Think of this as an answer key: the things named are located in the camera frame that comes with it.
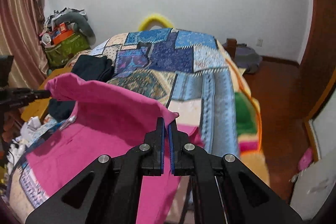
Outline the wall power socket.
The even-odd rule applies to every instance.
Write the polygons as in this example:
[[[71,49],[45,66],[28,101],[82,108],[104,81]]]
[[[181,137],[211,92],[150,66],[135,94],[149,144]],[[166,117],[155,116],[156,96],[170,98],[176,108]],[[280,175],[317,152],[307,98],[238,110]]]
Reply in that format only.
[[[258,40],[257,40],[257,43],[256,43],[256,46],[257,46],[257,47],[262,47],[262,46],[263,46],[263,42],[264,42],[263,39],[258,39]]]

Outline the dark navy folded garment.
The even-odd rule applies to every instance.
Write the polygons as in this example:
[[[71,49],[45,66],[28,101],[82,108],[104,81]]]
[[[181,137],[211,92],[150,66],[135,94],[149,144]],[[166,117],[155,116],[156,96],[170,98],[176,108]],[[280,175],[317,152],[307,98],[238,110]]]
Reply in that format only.
[[[97,80],[106,83],[114,75],[114,64],[106,56],[94,57],[81,55],[73,66],[71,73],[89,81]],[[70,117],[75,106],[75,101],[60,101],[50,99],[49,114],[57,122],[61,122]]]

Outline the green orange blanket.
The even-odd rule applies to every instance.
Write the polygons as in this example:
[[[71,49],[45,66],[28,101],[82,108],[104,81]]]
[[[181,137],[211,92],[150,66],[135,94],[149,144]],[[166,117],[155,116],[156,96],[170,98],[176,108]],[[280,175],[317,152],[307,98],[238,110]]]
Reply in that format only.
[[[270,186],[269,170],[262,149],[263,131],[259,102],[252,97],[251,90],[232,57],[220,42],[217,42],[217,46],[231,74],[240,160]]]

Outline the yellow foam tube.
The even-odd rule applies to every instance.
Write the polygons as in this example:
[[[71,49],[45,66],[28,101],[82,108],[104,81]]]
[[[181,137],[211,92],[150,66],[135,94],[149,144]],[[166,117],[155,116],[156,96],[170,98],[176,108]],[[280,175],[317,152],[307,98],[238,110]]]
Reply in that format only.
[[[163,28],[173,28],[173,24],[166,17],[161,14],[150,14],[143,19],[138,26],[138,31],[149,30],[151,26],[159,25]]]

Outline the grey neck pillow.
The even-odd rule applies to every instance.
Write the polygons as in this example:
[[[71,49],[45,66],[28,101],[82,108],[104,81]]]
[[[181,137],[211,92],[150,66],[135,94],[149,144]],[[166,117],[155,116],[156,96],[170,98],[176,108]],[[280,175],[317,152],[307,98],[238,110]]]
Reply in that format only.
[[[93,46],[96,43],[96,35],[92,30],[92,27],[86,20],[85,16],[79,12],[68,12],[62,14],[57,18],[52,19],[52,28],[59,26],[61,23],[75,23],[77,24],[78,30],[87,37],[88,43],[90,46]]]

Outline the wooden bed post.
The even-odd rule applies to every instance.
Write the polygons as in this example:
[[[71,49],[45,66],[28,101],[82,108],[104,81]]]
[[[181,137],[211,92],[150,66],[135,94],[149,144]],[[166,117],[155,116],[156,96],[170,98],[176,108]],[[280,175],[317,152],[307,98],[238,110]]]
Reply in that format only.
[[[236,47],[237,47],[237,40],[233,38],[228,38],[226,41],[226,51],[228,52],[228,54],[232,59],[235,58]]]

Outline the orange box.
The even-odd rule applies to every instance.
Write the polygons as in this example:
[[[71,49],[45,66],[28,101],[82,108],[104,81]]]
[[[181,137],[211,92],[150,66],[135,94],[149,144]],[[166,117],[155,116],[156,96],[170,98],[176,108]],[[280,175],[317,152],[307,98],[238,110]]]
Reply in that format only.
[[[52,42],[54,45],[58,45],[74,33],[74,30],[70,29],[66,23],[60,23],[52,36]]]

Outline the pink pants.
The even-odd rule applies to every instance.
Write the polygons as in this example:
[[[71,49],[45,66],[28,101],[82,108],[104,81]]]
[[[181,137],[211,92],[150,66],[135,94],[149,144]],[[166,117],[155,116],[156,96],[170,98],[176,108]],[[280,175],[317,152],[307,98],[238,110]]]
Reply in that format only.
[[[49,80],[45,89],[53,99],[75,101],[76,117],[26,156],[49,198],[99,156],[118,157],[142,144],[158,118],[168,129],[179,116],[154,99],[73,73]],[[164,223],[169,214],[181,178],[171,174],[167,150],[164,173],[143,178],[136,223]]]

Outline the grey bag on floor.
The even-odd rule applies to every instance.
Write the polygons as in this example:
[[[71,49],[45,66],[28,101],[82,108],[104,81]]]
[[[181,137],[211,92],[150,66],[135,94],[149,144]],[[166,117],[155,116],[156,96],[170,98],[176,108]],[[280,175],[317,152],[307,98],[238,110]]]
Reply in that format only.
[[[237,44],[233,61],[238,68],[245,69],[245,73],[255,74],[260,68],[263,58],[246,44]]]

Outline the pink striped curtain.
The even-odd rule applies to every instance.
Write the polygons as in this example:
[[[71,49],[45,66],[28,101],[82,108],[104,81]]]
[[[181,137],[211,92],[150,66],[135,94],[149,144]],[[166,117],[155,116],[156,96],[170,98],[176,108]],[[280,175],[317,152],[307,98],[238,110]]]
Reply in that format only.
[[[1,54],[14,57],[9,85],[36,89],[46,79],[48,61],[39,40],[45,0],[1,0]]]

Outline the brown wooden door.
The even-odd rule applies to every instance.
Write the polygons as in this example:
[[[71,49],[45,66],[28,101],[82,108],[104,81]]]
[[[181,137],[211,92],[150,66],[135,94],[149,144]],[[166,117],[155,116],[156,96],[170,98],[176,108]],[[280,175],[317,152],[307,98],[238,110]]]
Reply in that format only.
[[[310,119],[321,111],[335,89],[335,0],[313,0],[299,81],[299,113],[303,119]]]

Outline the white cabinet with stickers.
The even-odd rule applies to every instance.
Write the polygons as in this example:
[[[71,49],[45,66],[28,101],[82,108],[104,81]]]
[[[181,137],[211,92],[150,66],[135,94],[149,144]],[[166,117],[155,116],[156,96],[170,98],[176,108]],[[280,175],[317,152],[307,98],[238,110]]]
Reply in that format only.
[[[335,97],[308,125],[318,160],[296,176],[290,206],[304,223],[335,223]]]

